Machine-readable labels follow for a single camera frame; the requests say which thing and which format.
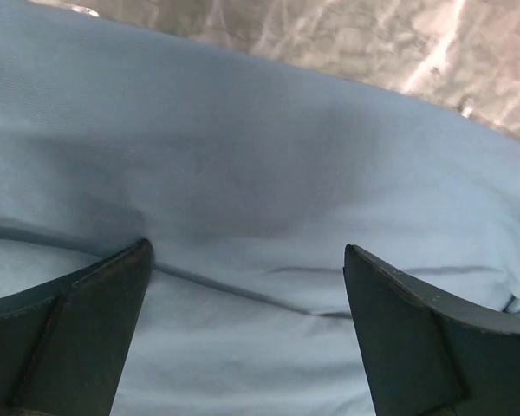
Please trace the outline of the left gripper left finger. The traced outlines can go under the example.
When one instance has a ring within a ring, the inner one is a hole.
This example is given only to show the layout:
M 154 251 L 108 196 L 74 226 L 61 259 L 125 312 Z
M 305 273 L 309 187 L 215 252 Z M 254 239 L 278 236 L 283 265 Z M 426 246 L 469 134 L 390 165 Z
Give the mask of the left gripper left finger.
M 146 239 L 0 298 L 0 415 L 108 415 L 152 273 Z

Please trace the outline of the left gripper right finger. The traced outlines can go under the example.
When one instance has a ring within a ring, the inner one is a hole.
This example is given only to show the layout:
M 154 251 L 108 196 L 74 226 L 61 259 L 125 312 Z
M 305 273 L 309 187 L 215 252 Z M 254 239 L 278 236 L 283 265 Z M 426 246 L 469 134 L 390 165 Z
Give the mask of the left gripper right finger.
M 379 415 L 520 416 L 520 317 L 348 245 L 344 280 Z

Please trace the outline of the blue t shirt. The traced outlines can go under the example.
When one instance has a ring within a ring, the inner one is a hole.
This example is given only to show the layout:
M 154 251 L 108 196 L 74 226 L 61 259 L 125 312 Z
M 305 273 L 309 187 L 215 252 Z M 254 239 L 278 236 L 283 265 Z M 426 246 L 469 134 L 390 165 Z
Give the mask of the blue t shirt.
M 370 415 L 347 244 L 520 315 L 520 143 L 367 85 L 0 1 L 0 297 L 151 241 L 116 415 Z

